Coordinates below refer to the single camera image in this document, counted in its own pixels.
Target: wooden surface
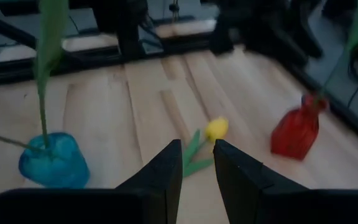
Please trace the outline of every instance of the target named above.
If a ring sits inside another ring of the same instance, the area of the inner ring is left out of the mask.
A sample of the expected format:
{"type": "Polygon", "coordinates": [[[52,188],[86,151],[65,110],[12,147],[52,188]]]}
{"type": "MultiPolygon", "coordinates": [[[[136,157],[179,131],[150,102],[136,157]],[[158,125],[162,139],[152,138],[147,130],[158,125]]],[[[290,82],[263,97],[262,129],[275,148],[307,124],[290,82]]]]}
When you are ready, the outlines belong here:
{"type": "MultiPolygon", "coordinates": [[[[196,28],[159,32],[187,34],[196,28]]],[[[114,43],[114,37],[65,46],[100,43],[114,43]]],[[[23,48],[10,48],[0,61],[18,55],[26,56],[23,48]]],[[[313,189],[358,189],[358,136],[330,113],[320,115],[318,138],[303,162],[270,153],[272,129],[304,92],[277,63],[241,47],[219,58],[197,52],[51,78],[48,130],[68,132],[78,141],[91,171],[87,187],[116,187],[172,139],[188,141],[208,120],[225,116],[226,140],[282,175],[313,189]]],[[[27,142],[40,134],[38,110],[33,81],[0,86],[0,135],[27,142]]],[[[211,147],[201,157],[212,157],[211,147]]],[[[21,152],[0,142],[0,192],[39,187],[20,175],[21,152]]],[[[178,223],[228,223],[213,166],[183,180],[178,223]]]]}

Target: yellow flower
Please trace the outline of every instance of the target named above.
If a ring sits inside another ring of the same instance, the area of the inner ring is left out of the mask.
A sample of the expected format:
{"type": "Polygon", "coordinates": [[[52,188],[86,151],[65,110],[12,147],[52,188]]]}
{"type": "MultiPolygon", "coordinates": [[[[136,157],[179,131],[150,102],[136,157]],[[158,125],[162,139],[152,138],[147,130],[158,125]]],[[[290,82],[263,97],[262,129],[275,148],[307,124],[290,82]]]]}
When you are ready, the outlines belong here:
{"type": "Polygon", "coordinates": [[[206,139],[213,144],[217,139],[223,139],[229,128],[229,123],[226,118],[219,117],[218,119],[209,122],[205,128],[206,139]]]}

